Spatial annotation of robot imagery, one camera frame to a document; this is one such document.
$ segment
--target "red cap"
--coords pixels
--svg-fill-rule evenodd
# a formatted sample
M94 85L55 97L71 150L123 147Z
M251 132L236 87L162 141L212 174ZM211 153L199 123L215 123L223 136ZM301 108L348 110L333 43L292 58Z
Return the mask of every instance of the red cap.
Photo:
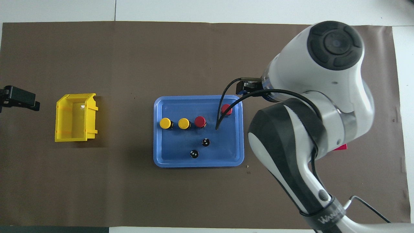
M227 109L228 107L230 107L230 105L229 105L229 104L225 104L225 105L223 105L223 106L221 107L221 114L223 114L223 113L226 111L226 109ZM230 115L232 111L233 111L233 109L230 109L230 111L228 111L228 112L226 113L226 116Z
M340 146L340 147L338 147L334 150L346 150L346 149L348 149L348 146L346 144L344 144L344 145L342 145L342 146Z
M198 117L195 118L194 124L198 128L202 128L202 127L206 126L206 119L202 116L198 116Z

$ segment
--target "black clamp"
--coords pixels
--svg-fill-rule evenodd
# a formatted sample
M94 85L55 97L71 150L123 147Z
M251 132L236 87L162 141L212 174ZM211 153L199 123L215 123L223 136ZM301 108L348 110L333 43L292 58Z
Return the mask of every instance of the black clamp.
M263 90L261 79L259 79L259 81L242 80L237 83L236 95L247 95L250 92L254 92L258 90Z
M2 107L22 107L39 111L40 103L35 101L36 95L14 86L0 89L0 112Z
M305 214L300 211L303 218L314 230L326 230L335 226L346 214L344 207L332 197L331 202L315 214Z

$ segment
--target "white robot link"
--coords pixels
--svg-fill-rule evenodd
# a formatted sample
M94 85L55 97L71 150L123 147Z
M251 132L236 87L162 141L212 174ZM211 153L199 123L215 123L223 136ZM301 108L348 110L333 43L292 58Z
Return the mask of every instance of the white robot link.
M372 126L374 102L361 78L363 56L363 41L351 26L335 21L314 24L283 48L260 82L240 78L237 90L244 96L236 102L249 96L277 102L254 116L249 143L315 232L414 232L409 223L352 221L345 211L349 202L344 208L315 171L316 159ZM220 121L217 118L216 128Z

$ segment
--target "yellow plastic bin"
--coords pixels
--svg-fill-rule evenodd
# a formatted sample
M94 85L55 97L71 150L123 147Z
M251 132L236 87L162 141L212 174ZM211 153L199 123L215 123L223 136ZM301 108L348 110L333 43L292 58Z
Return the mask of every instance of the yellow plastic bin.
M55 142L95 138L95 93L64 95L56 103Z

